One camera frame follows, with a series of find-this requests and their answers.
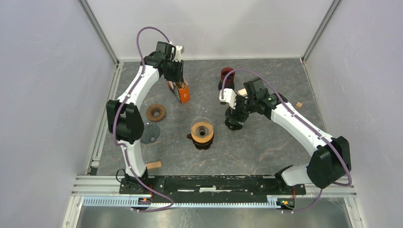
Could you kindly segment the orange coffee filter box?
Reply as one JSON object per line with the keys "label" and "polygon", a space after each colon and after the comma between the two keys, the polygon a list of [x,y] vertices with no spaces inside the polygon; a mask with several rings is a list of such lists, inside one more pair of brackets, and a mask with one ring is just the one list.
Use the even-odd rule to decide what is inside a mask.
{"label": "orange coffee filter box", "polygon": [[181,104],[190,100],[190,92],[186,80],[184,82],[168,81],[168,87]]}

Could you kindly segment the clear glass dripper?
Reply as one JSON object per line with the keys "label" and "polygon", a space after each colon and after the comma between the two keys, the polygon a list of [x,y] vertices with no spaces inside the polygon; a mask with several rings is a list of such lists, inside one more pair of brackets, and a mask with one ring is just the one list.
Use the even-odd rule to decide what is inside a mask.
{"label": "clear glass dripper", "polygon": [[198,117],[191,123],[191,135],[199,143],[206,143],[214,135],[213,124],[210,119]]}

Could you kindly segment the brown glass dripper cup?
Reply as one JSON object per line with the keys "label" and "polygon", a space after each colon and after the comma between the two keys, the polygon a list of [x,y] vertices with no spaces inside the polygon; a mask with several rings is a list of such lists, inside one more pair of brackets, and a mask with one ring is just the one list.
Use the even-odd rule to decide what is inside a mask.
{"label": "brown glass dripper cup", "polygon": [[192,143],[195,145],[196,149],[207,150],[207,149],[209,149],[211,147],[211,145],[213,143],[214,135],[212,135],[212,137],[210,138],[209,141],[204,142],[204,143],[200,143],[200,142],[195,141],[191,134],[187,134],[187,138],[192,140]]}

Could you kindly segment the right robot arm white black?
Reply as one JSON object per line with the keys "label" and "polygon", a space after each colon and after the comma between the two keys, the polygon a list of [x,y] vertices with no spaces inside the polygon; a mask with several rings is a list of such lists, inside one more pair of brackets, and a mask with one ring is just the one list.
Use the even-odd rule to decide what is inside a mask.
{"label": "right robot arm white black", "polygon": [[351,156],[348,140],[322,131],[300,114],[279,93],[270,93],[263,80],[255,78],[244,83],[244,93],[221,87],[219,100],[228,104],[225,124],[233,131],[240,130],[249,114],[258,113],[284,128],[310,155],[307,164],[287,166],[275,174],[277,192],[286,194],[298,184],[312,183],[320,189],[347,176],[345,186],[352,184]]}

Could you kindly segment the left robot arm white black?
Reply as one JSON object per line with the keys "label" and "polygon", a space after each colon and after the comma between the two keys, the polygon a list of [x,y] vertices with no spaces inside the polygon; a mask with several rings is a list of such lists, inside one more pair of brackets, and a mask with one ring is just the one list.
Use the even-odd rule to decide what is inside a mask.
{"label": "left robot arm white black", "polygon": [[159,41],[154,52],[142,57],[138,73],[129,87],[116,100],[106,103],[108,130],[113,135],[114,143],[122,149],[125,160],[125,176],[121,184],[131,185],[140,194],[149,189],[140,145],[144,133],[140,107],[161,77],[171,82],[184,81],[183,52],[182,46]]}

